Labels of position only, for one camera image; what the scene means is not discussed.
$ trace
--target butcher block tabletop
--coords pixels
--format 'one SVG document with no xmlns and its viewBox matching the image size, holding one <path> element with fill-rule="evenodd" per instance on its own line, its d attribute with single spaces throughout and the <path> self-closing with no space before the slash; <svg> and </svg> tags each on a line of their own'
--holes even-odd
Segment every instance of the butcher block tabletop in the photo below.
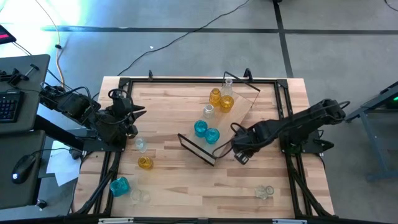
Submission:
<svg viewBox="0 0 398 224">
<path fill-rule="evenodd" d="M 104 77 L 98 102 L 111 105 L 108 91 L 118 87 L 120 77 Z M 287 79 L 293 112 L 309 107 L 304 80 Z M 279 119 L 274 87 L 253 84 L 261 90 L 254 105 L 242 121 L 245 127 L 267 119 Z M 145 106 L 147 113 L 134 124 L 137 137 L 147 142 L 147 151 L 139 152 L 135 140 L 127 140 L 122 153 L 118 177 L 147 192 L 150 200 L 136 202 L 130 194 L 115 197 L 112 217 L 208 217 L 208 218 L 293 218 L 289 178 L 278 140 L 263 147 L 246 165 L 233 158 L 233 152 L 218 159 L 212 167 L 180 145 L 177 134 L 187 134 L 208 103 L 210 91 L 221 88 L 216 83 L 135 83 L 132 99 Z M 233 91 L 254 101 L 257 92 L 245 84 L 233 84 Z M 287 115 L 283 91 L 280 91 Z M 151 170 L 137 165 L 140 156 L 154 161 Z M 100 179 L 104 152 L 94 152 L 83 163 L 75 190 L 75 210 L 89 199 Z M 325 170 L 319 157 L 302 155 L 308 188 L 326 211 L 333 213 Z M 255 196 L 259 185 L 273 186 L 274 194 L 262 200 Z M 104 190 L 101 212 L 108 189 Z M 303 197 L 298 190 L 300 208 Z"/>
</svg>

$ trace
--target gray floor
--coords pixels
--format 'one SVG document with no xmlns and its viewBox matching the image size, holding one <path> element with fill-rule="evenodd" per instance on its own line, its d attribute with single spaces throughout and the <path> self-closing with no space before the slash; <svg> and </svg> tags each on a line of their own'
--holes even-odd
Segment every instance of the gray floor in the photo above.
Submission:
<svg viewBox="0 0 398 224">
<path fill-rule="evenodd" d="M 56 33 L 39 27 L 50 25 L 34 1 L 8 1 L 0 12 L 3 23 L 33 54 L 50 54 L 56 73 Z M 98 27 L 199 27 L 228 12 L 242 0 L 118 0 L 41 1 L 55 22 Z M 398 1 L 392 6 L 398 7 Z M 280 4 L 286 29 L 397 30 L 398 12 L 383 0 L 284 0 Z M 274 8 L 267 0 L 251 2 L 211 25 L 215 28 L 276 29 Z M 102 77 L 116 75 L 150 47 L 168 44 L 180 33 L 62 32 L 60 59 L 70 86 L 86 85 L 99 91 Z M 346 112 L 355 110 L 379 90 L 397 81 L 398 35 L 286 35 L 295 78 L 304 78 L 312 104 L 324 98 L 350 100 Z M 0 57 L 23 55 L 11 44 L 0 46 Z M 256 77 L 286 77 L 278 34 L 191 34 L 160 52 L 150 54 L 125 75 L 220 76 L 228 70 L 242 73 L 249 67 Z M 56 84 L 47 77 L 47 82 Z M 66 128 L 77 125 L 40 107 L 39 114 Z M 396 132 L 396 117 L 373 120 L 379 128 Z M 376 159 L 362 124 L 325 127 L 324 139 L 335 143 L 325 153 L 326 175 L 335 213 L 344 218 L 398 223 L 398 180 L 366 182 L 377 172 Z M 47 179 L 40 196 L 50 206 L 0 211 L 0 220 L 51 217 L 67 212 L 72 183 L 58 188 Z"/>
</svg>

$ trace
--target black keyboard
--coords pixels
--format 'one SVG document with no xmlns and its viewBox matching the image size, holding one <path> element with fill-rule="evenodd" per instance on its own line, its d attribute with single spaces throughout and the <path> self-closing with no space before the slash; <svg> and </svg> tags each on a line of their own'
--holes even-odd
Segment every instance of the black keyboard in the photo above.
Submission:
<svg viewBox="0 0 398 224">
<path fill-rule="evenodd" d="M 0 92 L 0 123 L 17 122 L 23 91 Z"/>
</svg>

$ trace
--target yellow glass jar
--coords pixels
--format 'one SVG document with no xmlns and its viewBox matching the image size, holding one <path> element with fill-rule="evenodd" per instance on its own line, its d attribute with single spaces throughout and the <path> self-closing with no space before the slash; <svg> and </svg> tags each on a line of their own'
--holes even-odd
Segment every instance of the yellow glass jar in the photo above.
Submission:
<svg viewBox="0 0 398 224">
<path fill-rule="evenodd" d="M 141 156 L 138 158 L 138 166 L 145 170 L 150 170 L 154 166 L 154 162 L 147 156 Z"/>
<path fill-rule="evenodd" d="M 228 113 L 234 105 L 234 98 L 232 96 L 225 95 L 220 99 L 221 112 Z"/>
<path fill-rule="evenodd" d="M 214 107 L 220 105 L 220 99 L 221 99 L 221 92 L 219 89 L 214 88 L 211 92 L 210 92 L 210 97 L 209 97 L 209 102 L 211 105 L 213 105 Z"/>
</svg>

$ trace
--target computer mouse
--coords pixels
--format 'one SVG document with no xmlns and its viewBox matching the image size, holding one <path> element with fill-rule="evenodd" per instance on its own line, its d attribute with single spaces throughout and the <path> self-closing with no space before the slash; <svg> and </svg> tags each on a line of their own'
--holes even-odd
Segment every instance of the computer mouse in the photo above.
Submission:
<svg viewBox="0 0 398 224">
<path fill-rule="evenodd" d="M 24 155 L 18 160 L 12 170 L 11 180 L 14 184 L 22 184 L 29 177 L 36 158 L 33 155 Z"/>
</svg>

